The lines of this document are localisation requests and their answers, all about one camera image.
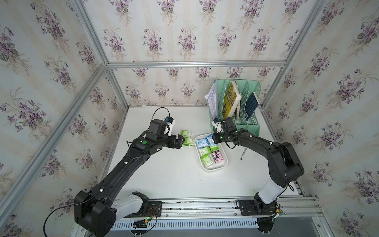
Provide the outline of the green tissue pack top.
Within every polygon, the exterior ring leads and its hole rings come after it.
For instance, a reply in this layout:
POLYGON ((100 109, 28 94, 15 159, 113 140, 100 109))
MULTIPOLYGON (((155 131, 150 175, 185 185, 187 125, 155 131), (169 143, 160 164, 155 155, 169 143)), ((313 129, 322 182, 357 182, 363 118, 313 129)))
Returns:
POLYGON ((182 130, 182 131, 181 131, 181 135, 182 135, 184 138, 191 138, 191 136, 192 136, 192 131, 189 131, 189 130, 182 130))

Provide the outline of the light blue tissue pack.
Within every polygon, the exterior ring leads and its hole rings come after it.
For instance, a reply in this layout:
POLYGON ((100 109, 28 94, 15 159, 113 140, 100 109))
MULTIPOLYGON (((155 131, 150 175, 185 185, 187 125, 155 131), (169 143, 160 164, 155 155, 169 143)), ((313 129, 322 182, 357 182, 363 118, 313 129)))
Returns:
POLYGON ((208 140, 206 138, 197 139, 196 145, 198 149, 202 149, 209 146, 208 140))
POLYGON ((215 141, 214 141, 214 136, 213 136, 213 134, 207 136, 207 137, 206 137, 206 140, 207 140, 208 145, 209 145, 210 147, 214 147, 214 146, 217 145, 217 144, 215 143, 215 141))

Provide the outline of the pink tissue pack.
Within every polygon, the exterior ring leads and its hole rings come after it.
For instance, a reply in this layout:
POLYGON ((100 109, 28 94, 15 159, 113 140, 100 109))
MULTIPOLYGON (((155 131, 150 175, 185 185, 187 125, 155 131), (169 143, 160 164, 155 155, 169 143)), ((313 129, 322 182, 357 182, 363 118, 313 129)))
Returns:
POLYGON ((224 158, 219 151, 211 153, 211 156, 216 164, 222 163, 224 161, 224 158))

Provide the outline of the white plastic storage box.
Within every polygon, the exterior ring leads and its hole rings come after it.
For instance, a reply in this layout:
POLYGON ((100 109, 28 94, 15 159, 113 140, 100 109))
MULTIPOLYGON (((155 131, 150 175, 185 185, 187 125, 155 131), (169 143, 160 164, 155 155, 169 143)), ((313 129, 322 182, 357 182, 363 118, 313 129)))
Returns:
MULTIPOLYGON (((197 154, 198 154, 198 157, 199 157, 199 160, 200 160, 200 155, 199 155, 199 152, 198 152, 198 148, 197 148, 197 145, 196 145, 196 140, 197 139, 202 139, 202 138, 206 138, 207 136, 211 135, 212 133, 209 133, 209 134, 203 134, 203 135, 200 135, 198 137, 195 138, 195 147, 196 147, 196 151, 197 151, 197 154)), ((212 172, 212 171, 217 171, 217 170, 220 170, 224 167, 226 167, 228 165, 228 158, 227 158, 227 155, 225 154, 225 151, 222 147, 222 144, 217 144, 218 147, 219 147, 219 152, 222 154, 223 158, 224 158, 224 161, 222 163, 219 163, 219 164, 216 164, 211 156, 211 153, 209 154, 210 157, 212 158, 212 161, 213 161, 213 164, 208 167, 208 168, 204 168, 202 163, 201 163, 201 160, 200 160, 200 165, 201 167, 206 170, 206 171, 209 171, 209 172, 212 172)))

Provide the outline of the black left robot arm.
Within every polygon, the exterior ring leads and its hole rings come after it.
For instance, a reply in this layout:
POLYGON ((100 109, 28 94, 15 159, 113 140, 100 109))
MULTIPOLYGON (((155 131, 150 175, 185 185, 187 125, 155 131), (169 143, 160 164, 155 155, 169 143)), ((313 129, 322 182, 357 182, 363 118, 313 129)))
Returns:
POLYGON ((149 199, 133 192, 116 199, 126 182, 153 154, 167 147, 180 149, 185 138, 173 135, 175 120, 166 117, 153 119, 150 126, 134 139, 121 161, 88 192, 80 191, 74 198, 74 221, 96 237, 104 237, 114 223, 130 214, 147 211, 149 199))

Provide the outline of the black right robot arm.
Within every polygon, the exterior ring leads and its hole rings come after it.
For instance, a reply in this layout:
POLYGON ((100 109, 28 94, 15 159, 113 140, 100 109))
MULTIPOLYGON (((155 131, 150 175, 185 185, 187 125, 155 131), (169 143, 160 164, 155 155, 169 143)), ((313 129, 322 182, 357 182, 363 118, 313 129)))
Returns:
POLYGON ((269 180, 255 194, 254 205, 259 208, 276 203, 277 198, 293 181, 304 175, 305 169, 292 144, 278 143, 256 136, 246 129, 238 129, 232 118, 216 118, 212 122, 215 143, 230 143, 252 150, 267 160, 269 180))

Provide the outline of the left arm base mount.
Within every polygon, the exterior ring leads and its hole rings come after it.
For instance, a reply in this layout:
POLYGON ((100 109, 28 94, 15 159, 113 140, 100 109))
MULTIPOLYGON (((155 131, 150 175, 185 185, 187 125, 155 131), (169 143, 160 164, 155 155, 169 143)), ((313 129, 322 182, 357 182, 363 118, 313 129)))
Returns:
POLYGON ((151 201, 142 204, 140 210, 136 213, 129 214, 124 218, 134 218, 134 217, 161 217, 162 213, 161 201, 151 201))

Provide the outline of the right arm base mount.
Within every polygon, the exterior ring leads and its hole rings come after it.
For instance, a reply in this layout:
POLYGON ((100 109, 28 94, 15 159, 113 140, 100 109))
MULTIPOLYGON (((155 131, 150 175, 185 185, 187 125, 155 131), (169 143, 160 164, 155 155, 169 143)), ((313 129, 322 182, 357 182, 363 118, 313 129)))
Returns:
POLYGON ((237 200, 236 205, 242 216, 275 216, 281 208, 277 201, 265 204, 254 199, 237 200))

